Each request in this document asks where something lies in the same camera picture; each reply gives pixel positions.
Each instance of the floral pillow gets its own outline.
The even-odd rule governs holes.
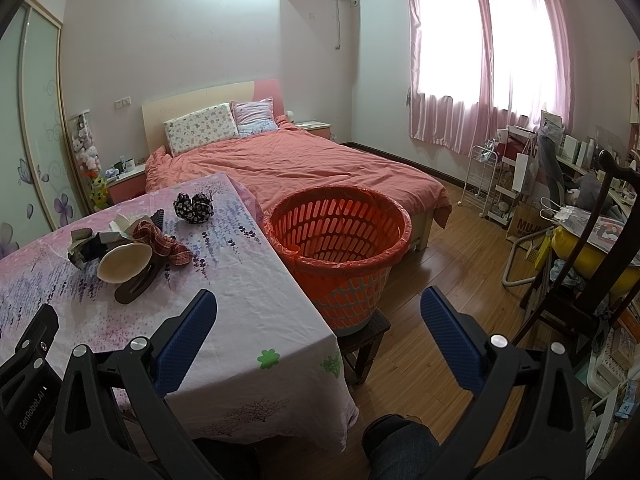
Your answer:
[[[278,129],[273,120],[273,98],[250,103],[231,101],[230,105],[240,137],[273,132]]]
[[[240,136],[228,103],[171,119],[164,129],[172,155]]]

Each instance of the sliding wardrobe door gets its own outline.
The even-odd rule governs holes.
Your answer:
[[[0,259],[51,232],[22,143],[18,65],[26,17],[21,7],[0,40]]]
[[[20,97],[32,179],[54,228],[82,216],[73,168],[68,160],[58,95],[59,28],[34,9],[28,11],[20,64]]]

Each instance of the nightstand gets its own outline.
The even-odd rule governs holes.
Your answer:
[[[331,140],[331,125],[327,123],[319,123],[318,121],[304,121],[303,123],[296,123],[296,126],[301,130],[305,130],[310,134],[323,137],[324,139]]]
[[[127,171],[107,183],[109,195],[114,204],[144,195],[146,193],[145,187],[146,170],[144,164],[136,166],[133,170]]]

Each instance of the orange laundry basket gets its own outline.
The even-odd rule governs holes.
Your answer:
[[[264,218],[264,234],[336,335],[363,328],[392,265],[409,249],[411,219],[388,196],[356,186],[304,189]]]

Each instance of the floral tablecloth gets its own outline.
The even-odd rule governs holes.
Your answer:
[[[178,219],[172,204],[179,192],[210,194],[211,220]],[[164,232],[193,251],[193,263],[167,265],[133,303],[114,300],[116,285],[96,278],[96,262],[79,270],[68,261],[72,229],[108,230],[117,213],[151,215],[158,208]],[[218,301],[217,321],[182,386],[167,397],[187,432],[244,444],[301,436],[343,450],[358,409],[335,335],[264,238],[260,215],[246,189],[217,173],[121,203],[9,254],[0,260],[0,362],[14,353],[42,303],[59,317],[47,360],[62,377],[76,345],[101,352],[151,336],[206,288]],[[118,400],[126,410],[126,397]]]

